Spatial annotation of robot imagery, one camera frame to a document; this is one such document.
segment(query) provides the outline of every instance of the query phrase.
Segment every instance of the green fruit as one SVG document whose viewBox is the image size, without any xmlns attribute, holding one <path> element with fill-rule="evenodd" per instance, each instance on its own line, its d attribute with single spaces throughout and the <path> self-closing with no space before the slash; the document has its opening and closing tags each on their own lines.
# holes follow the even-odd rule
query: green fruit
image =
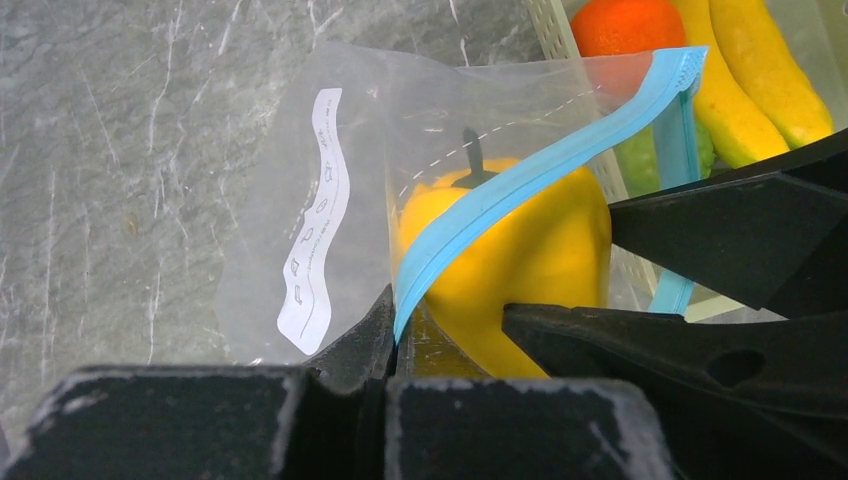
<svg viewBox="0 0 848 480">
<path fill-rule="evenodd" d="M 695 122 L 695 140 L 701 178 L 707 178 L 715 163 L 715 152 L 710 133 L 697 121 Z M 618 144 L 613 151 L 618 159 L 618 167 L 624 178 L 627 193 L 631 198 L 660 189 L 660 175 L 657 171 L 657 155 L 654 151 L 654 134 L 651 127 L 643 129 Z"/>
</svg>

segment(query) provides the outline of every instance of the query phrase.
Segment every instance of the banana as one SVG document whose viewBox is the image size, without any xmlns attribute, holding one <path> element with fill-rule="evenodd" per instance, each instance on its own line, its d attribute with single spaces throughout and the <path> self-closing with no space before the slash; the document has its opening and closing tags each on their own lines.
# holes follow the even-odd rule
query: banana
<svg viewBox="0 0 848 480">
<path fill-rule="evenodd" d="M 709 0 L 672 2 L 683 20 L 687 44 L 709 47 L 694 106 L 719 157 L 739 168 L 789 151 L 774 124 L 733 79 L 713 35 Z"/>
<path fill-rule="evenodd" d="M 833 133 L 833 119 L 763 0 L 710 0 L 719 49 L 733 78 L 792 148 Z"/>
</svg>

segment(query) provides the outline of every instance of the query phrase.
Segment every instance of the white label strip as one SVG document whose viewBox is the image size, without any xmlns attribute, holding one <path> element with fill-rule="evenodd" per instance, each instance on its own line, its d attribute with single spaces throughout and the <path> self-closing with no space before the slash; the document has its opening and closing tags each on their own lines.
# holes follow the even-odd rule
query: white label strip
<svg viewBox="0 0 848 480">
<path fill-rule="evenodd" d="M 330 327 L 333 312 L 324 263 L 350 198 L 350 177 L 336 131 L 341 96 L 341 88 L 328 88 L 315 98 L 312 128 L 321 152 L 321 178 L 283 271 L 286 299 L 277 329 L 307 355 L 318 351 Z"/>
</svg>

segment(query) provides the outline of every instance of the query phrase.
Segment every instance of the plastic basket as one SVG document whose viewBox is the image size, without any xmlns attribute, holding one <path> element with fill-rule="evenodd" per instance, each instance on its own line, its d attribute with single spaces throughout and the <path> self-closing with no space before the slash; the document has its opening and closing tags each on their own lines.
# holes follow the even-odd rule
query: plastic basket
<svg viewBox="0 0 848 480">
<path fill-rule="evenodd" d="M 574 35 L 571 33 L 563 0 L 526 1 L 545 57 L 548 59 L 579 57 L 580 53 L 574 41 Z M 578 7 L 586 2 L 586 0 L 567 1 L 569 7 Z M 618 162 L 612 151 L 607 151 L 599 158 L 594 159 L 588 164 L 588 167 L 598 178 L 608 202 L 628 198 Z M 625 277 L 634 288 L 653 295 L 657 288 L 657 279 L 661 268 L 626 251 L 620 251 L 617 258 Z M 697 322 L 742 307 L 741 303 L 698 285 L 686 310 L 686 320 Z"/>
</svg>

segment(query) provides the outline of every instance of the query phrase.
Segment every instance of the marble countertop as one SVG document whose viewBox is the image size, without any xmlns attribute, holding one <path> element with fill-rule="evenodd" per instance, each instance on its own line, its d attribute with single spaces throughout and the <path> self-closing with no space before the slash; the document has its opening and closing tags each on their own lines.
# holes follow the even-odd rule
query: marble countertop
<svg viewBox="0 0 848 480">
<path fill-rule="evenodd" d="M 223 363 L 245 181 L 317 39 L 542 58 L 523 0 L 2 0 L 0 424 L 99 363 Z"/>
</svg>

